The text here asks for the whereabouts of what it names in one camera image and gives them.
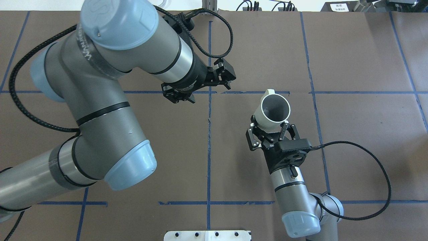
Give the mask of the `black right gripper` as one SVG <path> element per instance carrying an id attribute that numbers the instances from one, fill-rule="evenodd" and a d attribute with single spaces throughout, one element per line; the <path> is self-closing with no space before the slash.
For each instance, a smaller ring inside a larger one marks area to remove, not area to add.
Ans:
<path id="1" fill-rule="evenodd" d="M 282 150 L 269 148 L 273 144 L 273 137 L 271 134 L 262 130 L 258 126 L 258 122 L 254 115 L 250 118 L 251 124 L 246 131 L 246 139 L 251 151 L 263 148 L 263 154 L 266 160 L 266 165 L 269 173 L 272 174 L 281 168 L 290 166 L 299 167 L 304 162 L 308 148 L 300 148 L 295 150 Z M 301 139 L 297 127 L 285 121 L 280 124 L 279 137 L 277 142 L 286 142 Z"/>

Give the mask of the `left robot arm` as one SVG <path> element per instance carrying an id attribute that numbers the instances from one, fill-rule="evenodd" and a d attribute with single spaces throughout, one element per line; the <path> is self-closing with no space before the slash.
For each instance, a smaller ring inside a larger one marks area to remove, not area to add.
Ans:
<path id="1" fill-rule="evenodd" d="M 231 25 L 217 12 L 194 9 L 172 15 L 147 0 L 86 0 L 80 22 L 26 54 L 13 68 L 9 92 L 33 122 L 69 140 L 1 172 L 1 222 L 47 199 L 105 180 L 129 188 L 152 174 L 156 159 L 119 84 L 139 68 L 162 81 L 172 103 L 194 103 L 208 86 L 230 89 L 234 69 Z M 38 51 L 30 74 L 49 99 L 68 105 L 78 128 L 60 128 L 24 108 L 15 90 L 20 68 Z"/>

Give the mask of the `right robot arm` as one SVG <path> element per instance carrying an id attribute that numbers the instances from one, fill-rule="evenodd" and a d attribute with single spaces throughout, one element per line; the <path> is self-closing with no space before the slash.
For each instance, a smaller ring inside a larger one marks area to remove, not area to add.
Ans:
<path id="1" fill-rule="evenodd" d="M 341 221 L 337 215 L 344 214 L 343 205 L 332 195 L 308 191 L 299 167 L 312 145 L 308 139 L 300 138 L 295 125 L 282 122 L 280 128 L 267 133 L 253 115 L 246 138 L 251 151 L 263 151 L 288 236 L 337 241 Z"/>

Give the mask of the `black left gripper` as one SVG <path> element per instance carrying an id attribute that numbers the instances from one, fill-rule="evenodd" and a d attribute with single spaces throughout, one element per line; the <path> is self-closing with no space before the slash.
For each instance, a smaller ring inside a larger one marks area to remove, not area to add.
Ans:
<path id="1" fill-rule="evenodd" d="M 202 84 L 208 76 L 208 66 L 197 56 L 192 56 L 192 63 L 187 74 L 180 80 L 171 83 L 170 85 L 162 83 L 163 97 L 167 98 L 172 103 L 180 101 L 188 101 L 195 103 L 193 93 L 202 88 Z M 209 67 L 209 86 L 223 85 L 226 89 L 231 90 L 231 82 L 236 79 L 236 73 L 233 66 L 224 58 L 219 58 L 214 62 L 212 67 Z"/>

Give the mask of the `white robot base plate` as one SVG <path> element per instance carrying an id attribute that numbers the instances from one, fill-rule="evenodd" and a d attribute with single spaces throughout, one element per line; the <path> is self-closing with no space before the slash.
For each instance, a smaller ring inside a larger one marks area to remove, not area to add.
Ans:
<path id="1" fill-rule="evenodd" d="M 252 241 L 246 230 L 190 230 L 168 231 L 164 241 Z"/>

